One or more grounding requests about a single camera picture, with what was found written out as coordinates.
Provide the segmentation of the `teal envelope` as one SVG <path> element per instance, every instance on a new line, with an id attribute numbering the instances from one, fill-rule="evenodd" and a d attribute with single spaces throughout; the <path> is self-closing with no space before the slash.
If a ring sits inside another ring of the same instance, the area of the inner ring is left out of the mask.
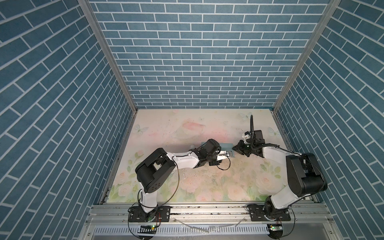
<path id="1" fill-rule="evenodd" d="M 208 140 L 200 147 L 200 149 L 203 149 L 207 152 L 231 151 L 233 146 L 234 146 L 233 144 L 219 143 L 216 140 Z"/>

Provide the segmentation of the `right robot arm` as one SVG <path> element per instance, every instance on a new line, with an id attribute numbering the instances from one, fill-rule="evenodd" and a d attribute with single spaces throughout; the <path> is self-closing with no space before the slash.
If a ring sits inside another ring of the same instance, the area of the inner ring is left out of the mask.
<path id="1" fill-rule="evenodd" d="M 305 197 L 327 190 L 328 183 L 316 156 L 312 153 L 295 153 L 279 145 L 266 143 L 262 131 L 245 132 L 243 139 L 233 147 L 240 155 L 256 155 L 286 166 L 288 185 L 268 196 L 264 206 L 249 205 L 254 216 L 270 221 L 289 221 L 288 208 Z"/>

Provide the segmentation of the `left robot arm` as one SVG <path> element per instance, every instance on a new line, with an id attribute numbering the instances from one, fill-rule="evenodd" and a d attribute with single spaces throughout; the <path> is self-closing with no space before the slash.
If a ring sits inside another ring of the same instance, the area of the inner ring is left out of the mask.
<path id="1" fill-rule="evenodd" d="M 148 214 L 160 208 L 157 191 L 165 183 L 171 173 L 181 169 L 196 169 L 208 164 L 219 166 L 223 160 L 229 159 L 231 153 L 223 151 L 220 144 L 209 139 L 198 148 L 185 153 L 170 153 L 158 148 L 143 160 L 135 169 L 140 183 L 138 203 L 144 213 Z"/>

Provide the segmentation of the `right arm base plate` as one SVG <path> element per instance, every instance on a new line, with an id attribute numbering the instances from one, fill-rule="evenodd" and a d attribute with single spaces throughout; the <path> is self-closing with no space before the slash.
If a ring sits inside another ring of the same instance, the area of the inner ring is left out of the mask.
<path id="1" fill-rule="evenodd" d="M 246 207 L 247 211 L 250 214 L 252 222 L 262 222 L 262 221 L 282 221 L 288 222 L 291 220 L 288 209 L 275 209 L 274 207 L 267 205 L 257 205 L 250 204 Z"/>

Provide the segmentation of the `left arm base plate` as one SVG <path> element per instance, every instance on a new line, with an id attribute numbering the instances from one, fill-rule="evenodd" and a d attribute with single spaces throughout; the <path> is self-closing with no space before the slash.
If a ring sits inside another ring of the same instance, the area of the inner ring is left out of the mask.
<path id="1" fill-rule="evenodd" d="M 129 222 L 149 223 L 149 222 L 169 222 L 171 207 L 163 206 L 146 213 L 141 206 L 133 206 L 129 209 Z"/>

